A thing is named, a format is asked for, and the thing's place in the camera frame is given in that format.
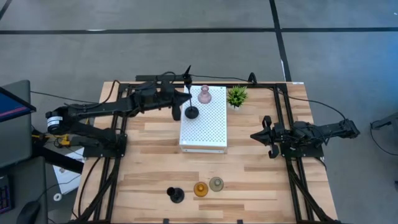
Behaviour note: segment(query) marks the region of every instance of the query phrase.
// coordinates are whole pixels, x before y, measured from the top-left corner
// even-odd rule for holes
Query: white paper
[[[83,151],[84,151],[84,147],[76,150],[74,152],[71,152],[69,154],[66,154],[65,156],[70,157],[72,159],[76,159],[80,162],[84,162],[83,160]],[[72,190],[75,190],[76,188],[79,187],[79,183],[80,183],[80,174],[77,174],[75,172],[69,171],[69,170],[65,170],[61,167],[58,166],[53,166],[54,167],[54,172],[55,172],[55,176],[57,177],[57,181],[60,184],[60,190],[61,190],[61,194],[67,194],[69,192],[71,192]],[[70,180],[72,180],[73,178],[77,177],[76,179],[74,179],[73,181],[71,181],[69,184],[62,184],[62,183],[67,183]]]

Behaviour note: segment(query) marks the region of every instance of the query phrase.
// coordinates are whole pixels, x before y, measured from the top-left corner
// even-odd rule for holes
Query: gray carpet
[[[280,25],[300,27],[398,27],[393,0],[276,0]],[[273,27],[267,0],[12,0],[0,30],[155,29]],[[396,223],[398,157],[382,152],[369,123],[398,111],[398,32],[283,33],[293,81],[308,97],[352,119],[360,137],[332,139],[325,149],[339,219],[348,223]],[[102,83],[134,80],[188,65],[196,75],[284,81],[275,33],[0,35],[0,85],[29,79],[32,90],[98,101]],[[44,113],[63,100],[32,95],[33,125],[44,131]],[[337,113],[311,104],[316,124]],[[398,153],[391,127],[374,132]],[[54,182],[49,167],[47,181]],[[49,192],[49,198],[58,189]],[[49,200],[50,217],[70,218],[75,192]]]

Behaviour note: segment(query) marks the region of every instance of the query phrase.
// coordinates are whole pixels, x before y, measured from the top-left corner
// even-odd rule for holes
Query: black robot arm
[[[270,158],[279,154],[274,143],[280,143],[282,154],[288,157],[321,157],[321,145],[327,144],[330,138],[356,138],[359,135],[353,121],[345,119],[339,123],[317,126],[304,121],[296,121],[292,130],[287,130],[280,123],[274,123],[271,129],[271,117],[265,116],[263,130],[250,135],[250,138],[271,146]]]
[[[145,111],[172,108],[172,116],[180,120],[180,106],[191,98],[191,94],[175,90],[168,81],[162,81],[160,91],[156,82],[145,82],[136,87],[134,92],[117,102],[97,103],[90,105],[68,105],[46,113],[47,131],[50,134],[77,134],[83,138],[73,138],[72,145],[85,147],[85,157],[118,157],[123,156],[127,136],[116,134],[115,130],[99,129],[80,120],[99,116],[118,115],[131,118]]]

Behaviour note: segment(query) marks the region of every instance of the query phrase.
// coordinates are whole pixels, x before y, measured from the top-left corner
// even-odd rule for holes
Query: pink glass vase
[[[200,88],[201,92],[198,95],[198,100],[200,103],[207,104],[211,101],[211,94],[209,93],[209,86],[203,85]]]

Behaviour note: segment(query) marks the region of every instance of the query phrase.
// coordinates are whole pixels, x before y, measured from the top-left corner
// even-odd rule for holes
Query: white pegboard box
[[[185,109],[189,100],[182,105],[180,147],[183,152],[224,153],[227,147],[226,87],[209,86],[211,101],[198,101],[201,86],[192,86],[192,106],[199,110],[199,116],[189,119]]]

